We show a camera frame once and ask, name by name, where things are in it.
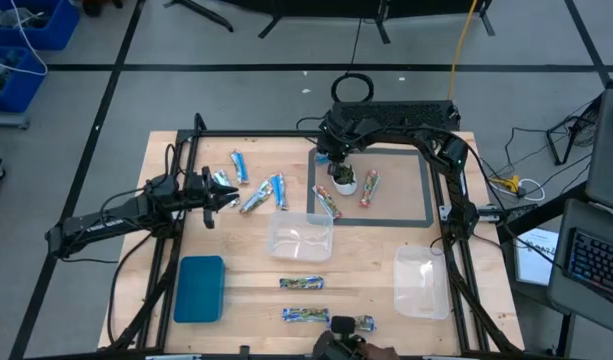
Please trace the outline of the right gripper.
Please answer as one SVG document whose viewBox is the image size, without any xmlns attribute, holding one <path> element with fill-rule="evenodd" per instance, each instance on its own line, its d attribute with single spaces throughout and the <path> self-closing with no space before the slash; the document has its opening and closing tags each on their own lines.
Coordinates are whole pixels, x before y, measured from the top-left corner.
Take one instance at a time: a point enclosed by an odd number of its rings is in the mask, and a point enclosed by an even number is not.
<svg viewBox="0 0 613 360">
<path fill-rule="evenodd" d="M 334 115 L 329 110 L 319 124 L 316 150 L 318 154 L 347 154 L 353 151 L 364 151 L 368 147 L 367 133 L 371 130 L 371 120 L 368 118 L 345 118 Z M 330 162 L 327 173 L 336 176 L 340 164 Z"/>
</svg>

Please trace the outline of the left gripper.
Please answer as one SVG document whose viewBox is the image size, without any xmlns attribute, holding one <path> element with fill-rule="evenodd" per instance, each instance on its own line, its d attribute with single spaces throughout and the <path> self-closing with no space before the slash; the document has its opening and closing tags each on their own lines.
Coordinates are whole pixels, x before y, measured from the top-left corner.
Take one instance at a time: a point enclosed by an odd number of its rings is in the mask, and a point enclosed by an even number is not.
<svg viewBox="0 0 613 360">
<path fill-rule="evenodd" d="M 215 227 L 213 214 L 233 203 L 238 194 L 236 187 L 216 183 L 208 166 L 187 176 L 184 191 L 193 208 L 203 209 L 203 222 L 208 229 Z"/>
</svg>

